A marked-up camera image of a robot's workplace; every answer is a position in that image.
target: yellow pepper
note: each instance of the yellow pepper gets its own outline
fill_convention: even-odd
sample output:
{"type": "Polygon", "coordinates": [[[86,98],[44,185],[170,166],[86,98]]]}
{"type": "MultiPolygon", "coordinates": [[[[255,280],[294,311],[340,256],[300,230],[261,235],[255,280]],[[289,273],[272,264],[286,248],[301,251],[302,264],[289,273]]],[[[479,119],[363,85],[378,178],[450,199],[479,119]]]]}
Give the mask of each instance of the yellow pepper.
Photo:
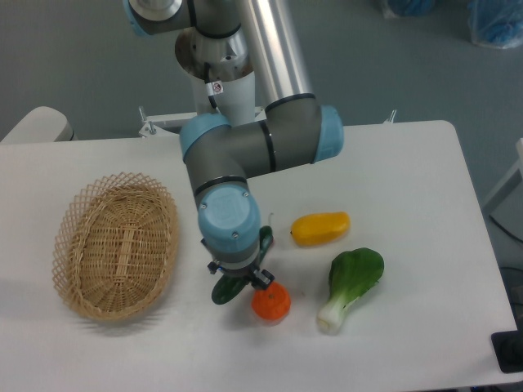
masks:
{"type": "Polygon", "coordinates": [[[313,247],[340,238],[351,227],[346,212],[325,212],[302,216],[294,221],[291,235],[301,247],[313,247]]]}

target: woven basket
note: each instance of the woven basket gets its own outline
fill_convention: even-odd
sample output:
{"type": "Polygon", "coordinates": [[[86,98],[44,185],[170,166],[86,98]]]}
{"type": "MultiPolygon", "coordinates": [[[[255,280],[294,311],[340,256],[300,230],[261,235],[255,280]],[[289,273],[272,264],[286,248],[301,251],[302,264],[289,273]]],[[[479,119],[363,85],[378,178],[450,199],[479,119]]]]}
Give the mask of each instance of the woven basket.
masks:
{"type": "Polygon", "coordinates": [[[158,298],[177,244],[177,209],[166,188],[142,174],[104,177],[65,213],[56,236],[55,289],[82,316],[125,319],[158,298]]]}

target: robotic arm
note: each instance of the robotic arm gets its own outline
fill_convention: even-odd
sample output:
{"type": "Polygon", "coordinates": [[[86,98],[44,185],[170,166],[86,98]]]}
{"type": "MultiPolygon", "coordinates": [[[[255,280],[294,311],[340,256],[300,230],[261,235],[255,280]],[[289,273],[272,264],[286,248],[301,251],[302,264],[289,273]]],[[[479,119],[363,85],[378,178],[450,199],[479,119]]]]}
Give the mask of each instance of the robotic arm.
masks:
{"type": "Polygon", "coordinates": [[[267,288],[274,277],[260,270],[261,218],[247,179],[334,157],[343,146],[336,110],[319,106],[312,92],[287,2],[124,0],[124,6],[139,33],[185,29],[177,59],[207,96],[195,97],[199,115],[182,128],[181,147],[214,258],[209,269],[267,288]],[[252,71],[266,104],[260,122],[250,119],[249,99],[241,99],[253,91],[234,89],[252,71]],[[223,90],[234,96],[217,104],[223,97],[215,93],[227,83],[232,88],[223,90]]]}

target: black ring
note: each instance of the black ring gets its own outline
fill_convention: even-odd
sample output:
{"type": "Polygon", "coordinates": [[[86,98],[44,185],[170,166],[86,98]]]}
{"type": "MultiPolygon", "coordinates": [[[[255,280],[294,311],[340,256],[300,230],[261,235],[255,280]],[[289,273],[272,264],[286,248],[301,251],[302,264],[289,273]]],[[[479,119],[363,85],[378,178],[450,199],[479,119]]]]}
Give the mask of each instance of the black ring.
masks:
{"type": "Polygon", "coordinates": [[[265,108],[265,112],[269,112],[270,110],[274,109],[276,106],[280,106],[283,104],[286,104],[287,102],[290,102],[291,100],[300,100],[301,98],[316,98],[314,94],[311,92],[305,92],[303,94],[296,94],[294,96],[286,96],[285,98],[282,98],[281,100],[276,100],[272,104],[267,105],[265,108]]]}
{"type": "Polygon", "coordinates": [[[231,30],[229,33],[224,33],[224,34],[211,34],[211,33],[206,33],[204,32],[202,29],[199,29],[198,26],[196,26],[196,31],[198,31],[200,34],[202,34],[204,37],[206,38],[211,38],[211,39],[223,39],[223,38],[228,38],[230,37],[231,35],[234,35],[238,32],[238,30],[242,27],[241,24],[238,24],[238,27],[236,27],[235,29],[231,30]]]}
{"type": "Polygon", "coordinates": [[[206,190],[214,185],[224,184],[226,182],[243,182],[244,184],[247,184],[247,180],[240,176],[219,177],[219,178],[215,178],[214,180],[209,180],[205,184],[196,188],[193,195],[196,197],[199,194],[201,194],[204,190],[206,190]]]}
{"type": "Polygon", "coordinates": [[[259,122],[261,130],[263,131],[263,136],[265,137],[265,142],[267,144],[267,150],[269,151],[269,163],[270,163],[270,172],[274,173],[276,171],[276,154],[275,154],[275,145],[272,143],[272,135],[269,131],[265,120],[259,122]]]}

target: white chair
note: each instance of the white chair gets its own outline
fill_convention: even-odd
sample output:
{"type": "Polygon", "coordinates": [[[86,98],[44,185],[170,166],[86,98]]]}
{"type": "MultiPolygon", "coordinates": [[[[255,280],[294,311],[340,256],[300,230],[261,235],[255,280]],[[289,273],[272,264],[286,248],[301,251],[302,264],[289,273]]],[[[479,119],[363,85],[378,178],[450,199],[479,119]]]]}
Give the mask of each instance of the white chair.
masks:
{"type": "Polygon", "coordinates": [[[77,140],[67,118],[41,106],[32,110],[0,141],[2,145],[77,140]]]}
{"type": "Polygon", "coordinates": [[[481,210],[486,215],[490,215],[523,179],[523,139],[517,141],[516,148],[520,158],[508,169],[481,204],[481,210]]]}

